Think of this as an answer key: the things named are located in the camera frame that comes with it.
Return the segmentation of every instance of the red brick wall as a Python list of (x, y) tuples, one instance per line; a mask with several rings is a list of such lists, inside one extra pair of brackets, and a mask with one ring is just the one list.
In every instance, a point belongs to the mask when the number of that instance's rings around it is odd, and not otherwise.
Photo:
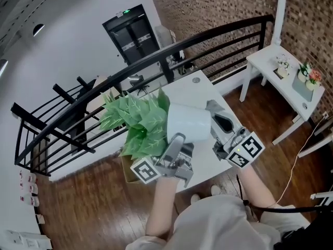
[[(162, 24), (173, 30), (177, 40), (189, 37), (198, 32), (217, 27), (226, 23), (259, 15), (275, 15), (277, 0), (153, 0), (161, 18)], [(329, 111), (333, 105), (333, 1), (332, 0), (287, 0), (285, 22), (281, 35), (282, 46), (294, 54), (300, 61), (309, 61), (313, 67), (323, 75), (323, 86), (326, 91), (320, 105), (312, 116), (318, 121), (321, 113)], [(267, 27), (265, 45), (270, 43), (272, 25)], [(201, 43), (188, 50), (190, 55), (204, 49), (229, 41), (232, 38), (247, 34), (253, 29), (237, 31)], [(228, 49), (223, 53), (234, 51), (251, 42), (247, 40)], [(209, 73), (217, 68), (230, 64), (252, 53), (249, 50), (243, 55), (226, 60), (212, 68), (205, 70)], [(221, 54), (215, 52), (198, 60), (197, 64), (204, 64)]]

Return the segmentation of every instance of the black metal railing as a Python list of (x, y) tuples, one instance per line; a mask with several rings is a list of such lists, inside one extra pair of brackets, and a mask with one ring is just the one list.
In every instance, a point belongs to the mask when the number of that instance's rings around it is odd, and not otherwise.
[[(156, 51), (152, 53), (149, 56), (144, 57), (143, 59), (131, 64), (130, 66), (124, 68), (123, 70), (119, 71), (115, 75), (110, 76), (106, 81), (102, 82), (95, 88), (91, 89), (81, 78), (78, 79), (80, 82), (79, 86), (82, 86), (82, 89), (85, 89), (85, 93), (82, 94), (78, 98), (73, 98), (73, 95), (69, 94), (69, 91), (65, 92), (62, 90), (59, 86), (55, 85), (54, 90), (57, 91), (59, 94), (58, 97), (52, 99), (48, 103), (42, 105), (38, 109), (34, 110), (33, 112), (29, 113), (26, 110), (24, 110), (22, 107), (20, 107), (17, 104), (14, 104), (11, 111), (19, 116), (21, 118), (21, 125), (19, 128), (18, 138), (17, 138), (17, 145), (16, 145), (16, 153), (15, 153), (15, 165), (30, 169), (33, 172), (37, 172), (43, 175), (49, 176), (53, 171), (65, 166), (66, 164), (72, 162), (76, 158), (84, 155), (85, 153), (94, 153), (95, 149), (102, 144), (116, 138), (120, 134), (124, 133), (126, 131), (126, 128), (121, 128), (120, 130), (114, 132), (113, 135), (106, 137), (105, 139), (101, 140), (95, 145), (88, 146), (91, 142), (95, 141), (96, 139), (100, 138), (104, 134), (106, 134), (108, 131), (101, 131), (98, 134), (95, 134), (90, 139), (84, 138), (88, 132), (96, 129), (99, 127), (100, 123), (98, 122), (98, 118), (96, 117), (96, 114), (101, 112), (104, 108), (102, 106), (95, 109), (93, 112), (87, 112), (84, 111), (85, 114), (77, 120), (72, 125), (68, 126), (63, 132), (59, 131), (59, 127), (63, 124), (64, 121), (66, 121), (70, 116), (72, 116), (75, 112), (77, 112), (79, 109), (86, 108), (86, 105), (92, 101), (94, 98), (100, 95), (101, 92), (105, 92), (111, 87), (119, 86), (119, 84), (124, 81), (127, 77), (132, 76), (133, 74), (141, 71), (142, 69), (155, 64), (159, 62), (162, 72), (144, 80), (143, 82), (139, 83), (138, 85), (135, 85), (134, 87), (126, 90), (128, 93), (131, 93), (135, 90), (138, 90), (145, 86), (146, 84), (165, 76), (168, 83), (171, 83), (174, 81), (174, 74), (173, 71), (175, 69), (178, 69), (180, 67), (183, 67), (187, 65), (190, 62), (193, 62), (201, 57), (207, 56), (213, 52), (216, 52), (218, 50), (224, 49), (228, 46), (234, 45), (239, 42), (243, 42), (246, 39), (259, 37), (259, 40), (255, 43), (252, 43), (248, 46), (244, 46), (240, 49), (237, 49), (231, 53), (225, 54), (223, 56), (220, 56), (216, 58), (215, 60), (208, 62), (204, 65), (201, 65), (194, 69), (193, 71), (189, 73), (193, 73), (200, 69), (206, 69), (208, 67), (211, 67), (221, 61), (227, 60), (231, 57), (237, 56), (244, 51), (247, 51), (249, 49), (257, 47), (257, 49), (262, 49), (264, 45), (264, 39), (265, 39), (265, 31), (266, 31), (266, 24), (267, 22), (273, 22), (274, 18), (272, 15), (266, 15), (266, 16), (260, 16), (250, 19), (245, 19), (233, 23), (229, 23), (226, 25), (222, 25), (210, 30), (207, 30), (205, 32), (201, 32), (199, 34), (196, 34), (190, 38), (184, 39), (180, 42), (174, 43), (170, 46), (167, 46), (159, 51)], [(172, 65), (169, 67), (169, 64), (167, 62), (167, 58), (175, 53), (178, 53), (180, 50), (187, 49), (189, 47), (192, 47), (196, 44), (199, 44), (201, 42), (204, 42), (206, 40), (215, 38), (219, 35), (223, 35), (225, 33), (230, 33), (239, 29), (243, 29), (246, 27), (251, 27), (256, 24), (260, 24), (261, 28), (260, 31), (255, 31), (250, 34), (241, 36), (239, 38), (233, 39), (231, 41), (222, 43), (218, 46), (215, 46), (211, 49), (207, 49), (191, 58), (187, 58), (175, 65)], [(231, 67), (234, 67), (242, 62), (244, 62), (245, 58), (240, 58), (222, 68), (217, 69), (216, 71), (208, 74), (208, 78), (217, 75), (218, 73), (221, 73)], [(245, 67), (239, 68), (236, 70), (235, 73), (240, 72)], [(52, 106), (51, 109), (49, 108), (48, 112), (43, 112), (42, 114), (38, 115), (37, 117), (34, 116), (34, 114), (37, 113), (37, 111), (44, 108), (46, 105), (49, 105), (51, 102), (54, 102), (57, 98), (63, 98), (63, 101), (58, 102), (56, 105)], [(50, 111), (55, 109), (57, 106), (59, 106), (61, 103), (67, 102), (66, 106), (64, 106), (61, 110), (57, 111), (55, 114), (52, 115), (52, 117), (48, 118), (46, 121), (41, 121), (40, 118), (48, 114)], [(74, 129), (78, 127), (78, 125), (82, 125), (85, 123), (85, 121), (95, 118), (96, 123), (90, 126), (87, 129), (84, 129), (83, 131), (79, 132), (75, 136), (70, 137), (68, 134), (72, 132)], [(20, 145), (21, 145), (21, 137), (22, 137), (22, 131), (26, 129), (27, 132), (31, 132), (33, 134), (33, 139), (28, 144), (28, 139), (26, 139), (25, 147), (22, 152), (20, 152)], [(50, 141), (49, 135), (53, 134), (56, 138), (52, 141)], [(64, 144), (57, 148), (52, 153), (48, 153), (48, 149), (55, 145), (55, 143), (59, 142), (60, 140), (64, 141)], [(55, 160), (52, 160), (52, 162), (48, 163), (50, 158), (54, 157), (56, 154), (60, 153), (60, 151), (64, 150), (67, 146), (71, 146), (71, 150), (62, 154), (60, 157), (56, 158)], [(69, 155), (77, 153), (65, 162), (62, 162), (61, 165), (57, 166), (57, 163), (59, 163), (61, 160), (64, 160)]]

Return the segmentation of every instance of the white shirt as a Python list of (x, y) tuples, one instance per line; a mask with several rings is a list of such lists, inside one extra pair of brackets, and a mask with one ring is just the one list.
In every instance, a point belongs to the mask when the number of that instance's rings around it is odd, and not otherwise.
[(264, 250), (273, 249), (288, 231), (310, 223), (300, 214), (264, 212), (261, 222), (247, 219), (241, 199), (218, 195), (195, 202), (176, 219), (168, 242), (144, 236), (126, 250)]

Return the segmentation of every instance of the ceiling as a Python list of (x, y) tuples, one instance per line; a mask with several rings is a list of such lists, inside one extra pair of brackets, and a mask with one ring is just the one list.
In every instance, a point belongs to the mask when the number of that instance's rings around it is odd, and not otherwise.
[(0, 0), (0, 57), (20, 38), (20, 30), (46, 1)]

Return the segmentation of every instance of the sneaker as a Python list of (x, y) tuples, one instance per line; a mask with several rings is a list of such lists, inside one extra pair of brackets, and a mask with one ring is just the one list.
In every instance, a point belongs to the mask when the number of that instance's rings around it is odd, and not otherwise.
[(193, 205), (195, 202), (198, 202), (200, 200), (200, 196), (198, 194), (194, 194), (191, 197), (191, 205)]
[(222, 192), (221, 188), (215, 184), (210, 187), (210, 193), (212, 196), (220, 195), (221, 192)]

